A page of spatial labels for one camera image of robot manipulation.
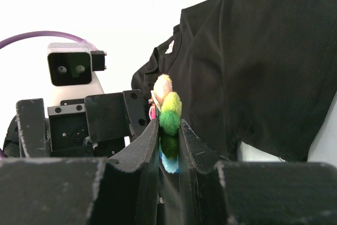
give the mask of dark green pom pom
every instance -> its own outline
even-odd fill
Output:
[[[159,125],[165,134],[175,136],[180,128],[180,117],[172,111],[163,112],[159,116]]]
[[[163,134],[160,139],[160,144],[164,155],[168,159],[176,159],[179,154],[179,140],[178,137],[171,137]]]

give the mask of colorful plush toy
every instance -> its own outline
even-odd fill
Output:
[[[172,81],[168,75],[161,75],[154,84],[152,106],[149,111],[151,119],[159,118],[160,157],[164,168],[169,173],[179,172],[179,137],[182,103],[176,92],[172,91]]]

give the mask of black cloth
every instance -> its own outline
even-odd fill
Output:
[[[337,0],[208,0],[182,10],[167,42],[133,76],[150,98],[161,73],[182,118],[236,160],[238,141],[305,160],[337,91]]]

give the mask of black connector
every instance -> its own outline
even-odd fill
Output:
[[[105,70],[105,56],[106,53],[101,50],[91,51],[93,71]]]

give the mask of camera housing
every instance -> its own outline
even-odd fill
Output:
[[[55,86],[85,85],[92,82],[92,56],[84,43],[51,43],[48,65]]]

